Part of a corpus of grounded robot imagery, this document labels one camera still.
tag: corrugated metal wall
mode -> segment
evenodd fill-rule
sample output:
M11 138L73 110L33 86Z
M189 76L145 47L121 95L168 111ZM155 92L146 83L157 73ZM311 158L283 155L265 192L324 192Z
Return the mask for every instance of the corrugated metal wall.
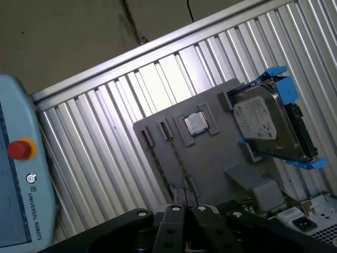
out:
M289 67L309 133L329 162L308 172L277 161L285 188L298 199L337 193L336 28L335 0L265 1L44 102L60 203L56 239L165 202L134 122L275 65Z

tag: screw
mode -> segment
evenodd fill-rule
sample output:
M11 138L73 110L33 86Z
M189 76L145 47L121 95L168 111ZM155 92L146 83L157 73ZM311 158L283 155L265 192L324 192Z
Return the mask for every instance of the screw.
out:
M236 216L237 218L240 218L242 216L242 213L240 213L240 212L233 212L233 215Z
M199 206L197 209L198 209L199 211L201 211L201 212L206 210L206 208L203 207L203 206Z
M310 157L307 157L306 155L303 156L303 160L306 161L306 162L309 162L310 161Z
M137 213L137 214L138 214L138 216L142 217L142 216L147 215L147 212L141 211L141 212L139 212L139 213Z

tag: blue plastic clip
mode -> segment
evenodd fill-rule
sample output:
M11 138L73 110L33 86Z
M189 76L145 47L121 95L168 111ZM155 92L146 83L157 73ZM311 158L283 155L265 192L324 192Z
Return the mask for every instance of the blue plastic clip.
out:
M256 78L255 81L263 82L267 79L270 79L272 77L281 75L282 73L286 72L288 68L286 66L279 66L279 67L270 67L266 69L258 78Z
M293 103L300 98L290 76L276 81L275 86L283 105Z
M317 160L313 160L311 162L302 162L302 161L293 161L293 160L286 160L286 164L293 165L305 170L318 170L323 166L327 165L327 161L324 158L319 158Z

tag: yellow button surround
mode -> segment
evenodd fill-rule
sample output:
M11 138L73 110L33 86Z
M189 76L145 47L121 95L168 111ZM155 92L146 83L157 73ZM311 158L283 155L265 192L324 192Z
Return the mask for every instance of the yellow button surround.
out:
M32 159L36 155L36 143L35 143L35 141L33 141L32 139L27 138L27 137L19 138L18 141L25 141L29 144L29 146L31 146L31 155L29 157L27 157L25 160Z

